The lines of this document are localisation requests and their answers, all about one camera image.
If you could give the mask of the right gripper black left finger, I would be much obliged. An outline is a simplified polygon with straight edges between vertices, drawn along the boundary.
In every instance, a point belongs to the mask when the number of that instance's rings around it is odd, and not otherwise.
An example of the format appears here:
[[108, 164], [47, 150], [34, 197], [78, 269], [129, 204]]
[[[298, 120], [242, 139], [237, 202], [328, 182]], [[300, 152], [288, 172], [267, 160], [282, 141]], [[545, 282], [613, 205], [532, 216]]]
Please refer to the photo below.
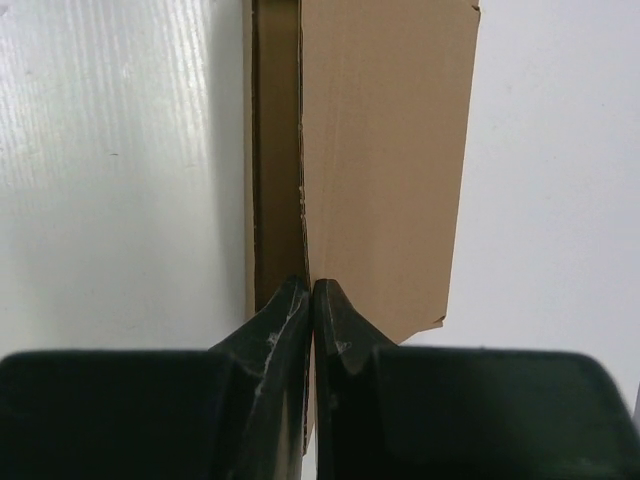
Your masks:
[[207, 350], [49, 350], [1, 362], [5, 479], [297, 479], [309, 291], [287, 279]]

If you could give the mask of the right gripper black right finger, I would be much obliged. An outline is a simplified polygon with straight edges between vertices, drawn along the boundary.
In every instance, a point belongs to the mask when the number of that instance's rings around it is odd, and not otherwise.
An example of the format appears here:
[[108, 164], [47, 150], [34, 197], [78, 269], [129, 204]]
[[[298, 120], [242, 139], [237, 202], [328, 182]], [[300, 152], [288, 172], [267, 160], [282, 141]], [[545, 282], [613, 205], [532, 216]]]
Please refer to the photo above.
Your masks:
[[313, 290], [321, 479], [635, 479], [639, 435], [576, 353], [399, 346]]

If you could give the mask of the brown cardboard box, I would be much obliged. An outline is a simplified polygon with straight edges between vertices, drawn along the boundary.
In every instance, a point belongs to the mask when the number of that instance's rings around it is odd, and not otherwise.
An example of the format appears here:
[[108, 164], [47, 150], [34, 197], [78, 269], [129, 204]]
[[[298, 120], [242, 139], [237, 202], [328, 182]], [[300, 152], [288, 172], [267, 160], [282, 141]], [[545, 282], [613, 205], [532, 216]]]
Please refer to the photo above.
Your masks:
[[481, 19], [466, 0], [245, 1], [247, 309], [336, 280], [395, 342], [447, 315]]

